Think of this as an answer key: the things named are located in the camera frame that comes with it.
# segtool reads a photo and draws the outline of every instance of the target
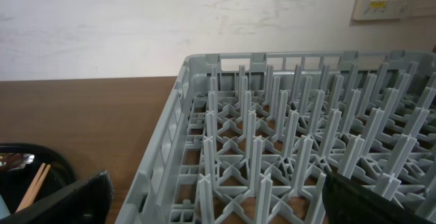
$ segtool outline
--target dish rack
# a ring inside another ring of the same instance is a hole
[[[116,223],[322,223],[327,171],[436,221],[436,54],[185,59]]]

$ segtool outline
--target black plate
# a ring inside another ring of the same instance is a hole
[[[76,181],[69,163],[55,151],[44,146],[27,143],[0,144],[0,153],[30,153],[35,155],[33,163],[22,170],[0,172],[0,194],[11,213],[14,213],[27,188],[42,163],[51,164],[35,202]]]

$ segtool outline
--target wooden chopstick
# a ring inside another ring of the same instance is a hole
[[[36,195],[40,191],[42,183],[44,182],[44,179],[46,178],[47,173],[50,170],[50,167],[51,167],[51,165],[48,164],[46,169],[42,173],[40,179],[38,180],[38,182],[36,183],[35,187],[33,188],[31,194],[29,195],[29,198],[27,199],[27,202],[26,202],[26,205],[25,205],[24,208],[29,207],[31,204],[33,204],[33,201],[35,201]]]
[[[38,182],[38,180],[40,179],[40,176],[42,174],[42,171],[44,170],[44,167],[46,166],[45,163],[42,163],[40,166],[40,169],[37,171],[35,177],[32,180],[32,183],[30,184],[29,188],[27,189],[27,192],[25,194],[25,196],[22,198],[20,205],[18,206],[18,208],[16,209],[16,211],[20,211],[23,208],[25,208],[25,204],[33,190],[33,188],[35,188],[36,183]]]

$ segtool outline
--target table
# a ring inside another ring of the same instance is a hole
[[[114,223],[175,77],[0,82],[0,143],[50,147],[78,178],[108,170]]]

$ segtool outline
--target yellow label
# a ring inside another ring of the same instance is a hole
[[[371,2],[370,8],[383,8],[386,7],[388,3],[386,1],[382,1],[382,2]]]

